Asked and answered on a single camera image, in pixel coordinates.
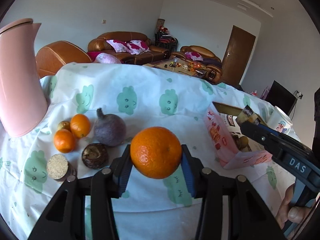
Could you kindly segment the person's right hand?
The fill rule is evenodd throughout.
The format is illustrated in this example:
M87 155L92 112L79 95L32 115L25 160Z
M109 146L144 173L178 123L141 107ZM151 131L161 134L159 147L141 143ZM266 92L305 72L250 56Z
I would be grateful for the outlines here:
M303 221L312 210L312 208L309 207L290 206L290 202L293 198L293 189L294 184L287 188L285 197L282 200L276 215L276 221L281 229L283 229L287 221L291 221L292 223L299 225L302 224L302 228L304 228L306 226L306 222Z

